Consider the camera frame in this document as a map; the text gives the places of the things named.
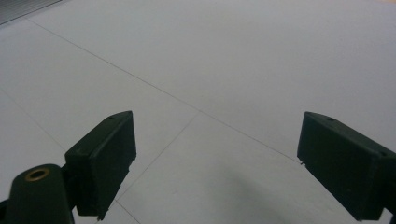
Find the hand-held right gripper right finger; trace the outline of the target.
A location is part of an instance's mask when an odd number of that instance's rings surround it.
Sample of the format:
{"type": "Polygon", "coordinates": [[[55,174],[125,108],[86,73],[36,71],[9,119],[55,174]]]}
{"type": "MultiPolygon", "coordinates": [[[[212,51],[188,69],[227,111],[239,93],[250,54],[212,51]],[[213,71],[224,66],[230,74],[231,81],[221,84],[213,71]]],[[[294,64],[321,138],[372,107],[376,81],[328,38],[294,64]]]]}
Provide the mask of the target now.
{"type": "Polygon", "coordinates": [[[306,111],[297,157],[356,220],[396,221],[396,152],[337,119],[306,111]]]}

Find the aluminium floor rail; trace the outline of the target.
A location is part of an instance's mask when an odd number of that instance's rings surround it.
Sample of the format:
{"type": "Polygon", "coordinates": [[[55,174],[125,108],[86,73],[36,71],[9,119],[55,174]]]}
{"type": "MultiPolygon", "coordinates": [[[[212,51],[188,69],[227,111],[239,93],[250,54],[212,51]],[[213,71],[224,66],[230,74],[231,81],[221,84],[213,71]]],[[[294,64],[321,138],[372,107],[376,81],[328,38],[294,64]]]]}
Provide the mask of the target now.
{"type": "Polygon", "coordinates": [[[62,0],[0,0],[0,25],[62,0]]]}

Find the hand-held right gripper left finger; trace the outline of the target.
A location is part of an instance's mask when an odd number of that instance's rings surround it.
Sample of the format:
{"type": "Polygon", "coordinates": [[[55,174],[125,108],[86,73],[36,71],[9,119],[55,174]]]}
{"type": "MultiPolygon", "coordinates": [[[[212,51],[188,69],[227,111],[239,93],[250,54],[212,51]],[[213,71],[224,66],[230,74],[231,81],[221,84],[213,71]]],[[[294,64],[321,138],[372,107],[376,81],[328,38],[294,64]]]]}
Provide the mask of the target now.
{"type": "Polygon", "coordinates": [[[76,179],[75,206],[81,216],[106,216],[135,158],[131,111],[105,118],[65,153],[67,173],[76,179]]]}

